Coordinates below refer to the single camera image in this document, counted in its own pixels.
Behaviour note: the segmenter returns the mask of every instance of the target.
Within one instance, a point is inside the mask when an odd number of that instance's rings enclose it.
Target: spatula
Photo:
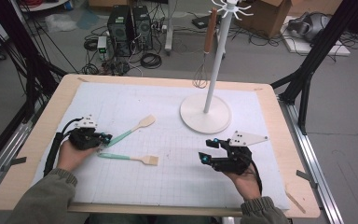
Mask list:
[[[143,156],[143,157],[129,157],[111,153],[100,153],[98,154],[101,158],[107,159],[119,159],[119,160],[129,160],[129,161],[141,161],[146,165],[158,165],[158,157],[155,156]]]
[[[110,140],[110,143],[107,145],[108,147],[111,147],[112,145],[116,144],[117,142],[119,142],[121,139],[125,138],[126,136],[128,136],[130,133],[135,132],[137,129],[139,128],[144,128],[149,126],[150,124],[154,123],[154,121],[156,121],[155,117],[153,117],[153,115],[149,115],[146,118],[142,119],[141,121],[139,121],[138,125],[136,125],[135,127],[133,127],[131,130],[126,131],[125,133],[117,136],[116,138]]]

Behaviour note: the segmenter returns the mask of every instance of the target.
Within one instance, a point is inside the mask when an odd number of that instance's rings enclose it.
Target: light blue handle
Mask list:
[[[116,138],[110,140],[110,143],[107,146],[111,147],[112,145],[114,145],[117,142],[121,141],[121,139],[127,137],[127,135],[129,135],[130,133],[132,133],[131,130],[127,131],[126,133],[122,133],[121,135],[117,136]]]
[[[129,160],[129,156],[111,154],[111,153],[100,153],[98,157],[107,158],[107,159],[119,159],[119,160]]]

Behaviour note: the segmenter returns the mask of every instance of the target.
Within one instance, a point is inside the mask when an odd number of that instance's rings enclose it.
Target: person's arm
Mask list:
[[[95,150],[77,150],[64,141],[57,167],[25,192],[7,223],[64,223],[77,184],[71,172]]]
[[[288,224],[281,209],[275,207],[270,197],[261,197],[253,165],[242,175],[225,173],[244,199],[241,205],[243,213],[241,224]]]

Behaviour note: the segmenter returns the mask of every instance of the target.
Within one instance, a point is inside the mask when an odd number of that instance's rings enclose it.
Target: grid paper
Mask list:
[[[158,166],[150,166],[93,155],[74,172],[78,179],[74,202],[238,208],[243,199],[232,182],[201,164],[198,152],[225,157],[224,149],[206,147],[205,140],[226,140],[237,130],[263,136],[268,136],[268,131],[254,92],[226,90],[215,90],[214,94],[230,106],[232,121],[228,128],[212,135],[191,131],[180,118],[180,105],[187,96],[205,92],[195,88],[82,83],[57,131],[69,120],[91,114],[98,123],[97,132],[115,137],[151,114],[156,118],[154,124],[138,129],[103,152],[152,155],[159,160]],[[263,181],[263,195],[271,197],[277,207],[289,209],[270,141],[249,148]],[[34,183],[42,177],[48,151],[49,147]]]

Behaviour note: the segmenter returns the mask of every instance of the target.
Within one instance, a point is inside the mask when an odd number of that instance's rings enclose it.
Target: wooden table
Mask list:
[[[27,162],[14,165],[0,185],[0,210],[12,210],[22,194],[30,188],[36,167],[54,137],[58,124],[82,82],[117,83],[164,87],[192,87],[191,80],[147,78],[147,77],[100,77],[87,75],[67,75],[52,96],[48,106],[34,126],[29,138],[21,149],[18,158],[27,157]],[[273,89],[268,84],[217,82],[217,89],[254,91],[263,111],[268,127],[270,142],[282,174],[282,181],[290,202],[288,217],[318,217],[316,203],[310,182],[297,176],[296,171],[304,172],[296,146],[286,125],[281,108]],[[132,213],[161,215],[201,215],[218,217],[241,217],[241,210],[226,208],[164,207],[150,205],[121,205],[98,203],[72,203],[72,212]]]

